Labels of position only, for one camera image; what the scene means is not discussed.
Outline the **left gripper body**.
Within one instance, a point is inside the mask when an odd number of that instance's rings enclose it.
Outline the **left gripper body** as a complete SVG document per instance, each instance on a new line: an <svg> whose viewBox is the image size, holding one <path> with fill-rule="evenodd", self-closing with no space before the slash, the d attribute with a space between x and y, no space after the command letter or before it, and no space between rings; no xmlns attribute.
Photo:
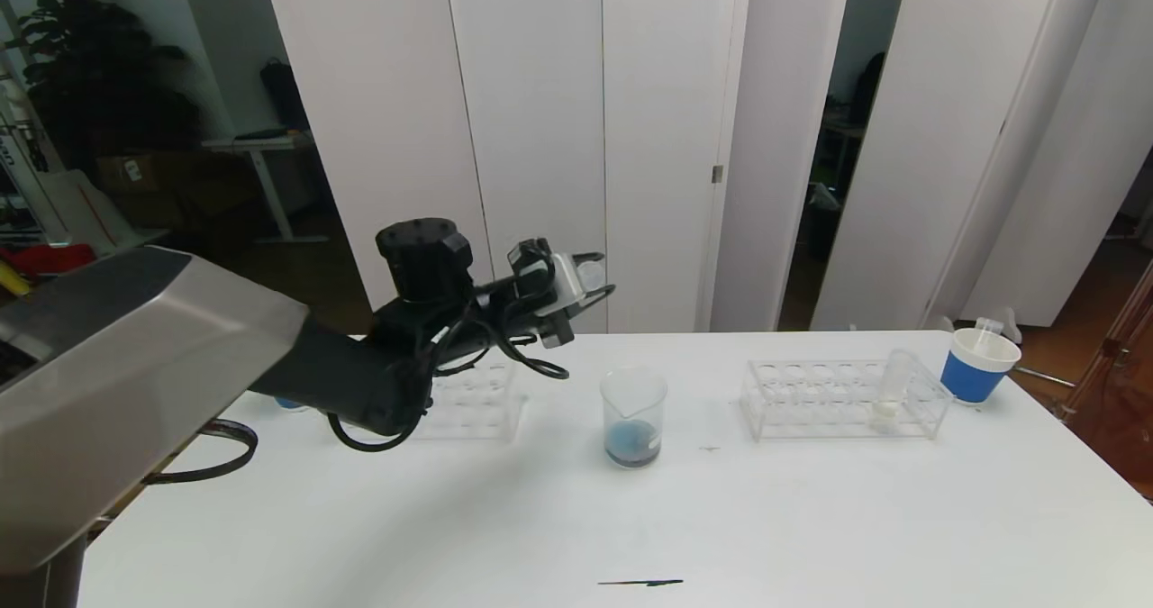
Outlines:
<svg viewBox="0 0 1153 608"><path fill-rule="evenodd" d="M587 291L566 252L530 258L522 271L477 287L477 346L535 336L547 350L574 340L565 308Z"/></svg>

